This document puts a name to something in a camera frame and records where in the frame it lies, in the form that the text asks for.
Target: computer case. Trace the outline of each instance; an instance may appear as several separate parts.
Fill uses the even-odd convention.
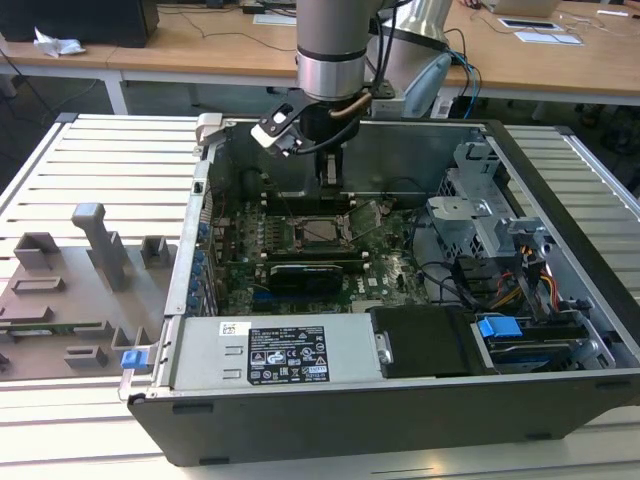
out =
[[[0,32],[12,42],[34,39],[34,27],[56,38],[142,48],[158,26],[155,0],[0,0]]]

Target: copper pipe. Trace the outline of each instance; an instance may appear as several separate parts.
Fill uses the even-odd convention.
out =
[[[353,115],[355,112],[357,112],[358,110],[360,110],[361,108],[366,107],[372,98],[373,98],[373,95],[367,92],[363,96],[361,96],[358,100],[356,100],[351,105],[349,105],[348,107],[343,108],[342,110],[337,110],[337,111],[331,110],[329,112],[329,116],[334,120],[340,120],[341,118],[349,117]]]

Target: white sticker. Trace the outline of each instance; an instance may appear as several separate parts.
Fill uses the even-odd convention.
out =
[[[51,330],[14,330],[11,332],[14,337],[37,337],[44,335],[53,335]]]
[[[249,335],[251,322],[220,322],[220,336]]]

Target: motherboard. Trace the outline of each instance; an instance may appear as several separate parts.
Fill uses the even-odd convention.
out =
[[[274,214],[246,202],[214,216],[219,315],[364,313],[429,303],[407,248],[414,210],[363,199],[339,215]]]

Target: floor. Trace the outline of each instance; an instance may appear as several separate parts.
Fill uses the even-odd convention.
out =
[[[111,113],[101,82],[59,78],[31,78],[30,82],[56,112]],[[198,93],[202,103],[200,107],[192,107],[186,85],[131,82],[126,88],[129,110],[136,115],[197,116],[207,111],[260,114],[277,98],[260,87],[199,85]],[[535,102],[516,101],[509,106],[506,101],[491,100],[478,108],[474,117],[498,119],[510,125],[568,126],[624,184],[630,180],[635,166],[640,165],[640,155],[620,157],[602,147],[600,139],[612,109],[605,110],[598,128],[587,129],[580,124],[574,105],[548,104],[541,122],[531,119],[535,107]],[[0,190],[20,169],[51,122],[45,108],[24,83],[18,87],[16,98],[2,102],[0,97]]]

